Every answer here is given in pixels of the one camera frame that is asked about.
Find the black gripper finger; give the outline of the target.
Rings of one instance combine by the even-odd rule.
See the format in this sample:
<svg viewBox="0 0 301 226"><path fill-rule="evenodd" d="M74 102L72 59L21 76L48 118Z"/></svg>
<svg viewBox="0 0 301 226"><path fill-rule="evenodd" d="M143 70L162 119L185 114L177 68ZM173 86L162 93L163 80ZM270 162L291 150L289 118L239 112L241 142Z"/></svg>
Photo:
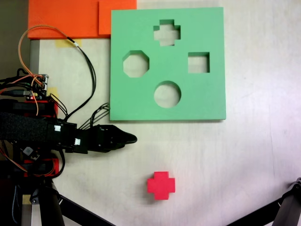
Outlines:
<svg viewBox="0 0 301 226"><path fill-rule="evenodd" d="M114 127L114 143L116 144L134 144L137 137L128 132L122 131L118 127Z"/></svg>
<svg viewBox="0 0 301 226"><path fill-rule="evenodd" d="M109 145L99 145L98 152L100 153L108 153L110 151L118 150L125 147L124 144L109 144Z"/></svg>

